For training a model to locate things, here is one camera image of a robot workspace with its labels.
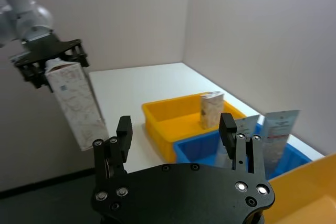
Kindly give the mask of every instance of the screw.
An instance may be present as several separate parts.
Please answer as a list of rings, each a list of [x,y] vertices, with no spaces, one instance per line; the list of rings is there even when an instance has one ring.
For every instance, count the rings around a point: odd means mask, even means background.
[[[258,193],[260,193],[261,195],[266,195],[268,194],[267,189],[264,186],[257,186],[257,191]]]
[[[169,165],[164,165],[164,166],[162,166],[162,171],[164,171],[164,172],[168,172],[169,170],[170,170]]]
[[[126,194],[128,194],[128,189],[126,187],[120,187],[117,190],[117,195],[120,197],[126,196]]]
[[[243,182],[237,182],[236,183],[236,189],[238,191],[241,191],[242,193],[246,192],[247,191],[247,185]]]
[[[93,144],[94,144],[95,146],[99,146],[99,145],[101,145],[102,143],[103,143],[102,140],[98,140],[98,141],[95,141]]]
[[[118,203],[113,203],[111,206],[111,210],[117,211],[120,208],[120,205]]]
[[[197,165],[197,164],[192,164],[191,165],[191,170],[199,170],[200,169],[200,166]]]
[[[245,199],[246,204],[248,204],[250,207],[255,207],[257,205],[257,201],[253,197],[246,197]]]
[[[96,194],[96,200],[97,201],[103,201],[107,198],[107,192],[105,191],[100,191],[99,193]]]

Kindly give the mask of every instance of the white wall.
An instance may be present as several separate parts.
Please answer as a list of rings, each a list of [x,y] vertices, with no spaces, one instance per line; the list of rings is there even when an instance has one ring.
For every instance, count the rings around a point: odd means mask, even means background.
[[[189,0],[186,64],[294,134],[336,151],[336,0]]]
[[[36,1],[54,15],[61,40],[83,40],[91,70],[182,60],[187,0]],[[21,50],[19,43],[0,49],[0,191],[93,166],[54,96],[23,82],[10,64]]]

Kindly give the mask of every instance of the yellow plastic tray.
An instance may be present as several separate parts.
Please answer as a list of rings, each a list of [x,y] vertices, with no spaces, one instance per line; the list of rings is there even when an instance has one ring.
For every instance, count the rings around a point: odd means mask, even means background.
[[[188,137],[214,131],[218,126],[203,129],[200,124],[201,98],[205,93],[188,95],[142,105],[146,117],[146,130],[167,162],[174,163],[176,155],[173,144]],[[233,118],[244,118],[245,115],[224,102],[224,112]]]
[[[333,154],[272,179],[275,203],[265,223],[336,223],[335,164]]]

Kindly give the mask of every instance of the table surface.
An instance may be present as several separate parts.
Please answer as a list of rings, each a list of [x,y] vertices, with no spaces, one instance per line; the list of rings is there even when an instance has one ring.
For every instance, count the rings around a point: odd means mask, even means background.
[[[131,116],[133,139],[125,164],[128,172],[164,163],[159,150],[146,133],[145,117],[141,110],[144,103],[206,91],[222,91],[224,99],[246,116],[259,114],[183,63],[95,71],[89,76],[110,136],[116,135],[121,116]],[[264,116],[261,115],[258,123],[262,124],[263,121]],[[324,157],[293,135],[290,135],[288,143],[311,160]]]

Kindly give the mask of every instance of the blue bin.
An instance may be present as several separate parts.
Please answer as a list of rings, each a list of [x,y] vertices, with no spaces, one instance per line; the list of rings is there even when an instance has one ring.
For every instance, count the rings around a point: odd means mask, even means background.
[[[257,124],[255,134],[259,134],[261,128],[262,125]],[[176,162],[214,166],[219,139],[219,131],[212,131],[174,143]],[[311,159],[299,150],[287,144],[277,169],[266,177],[274,178],[310,161]]]

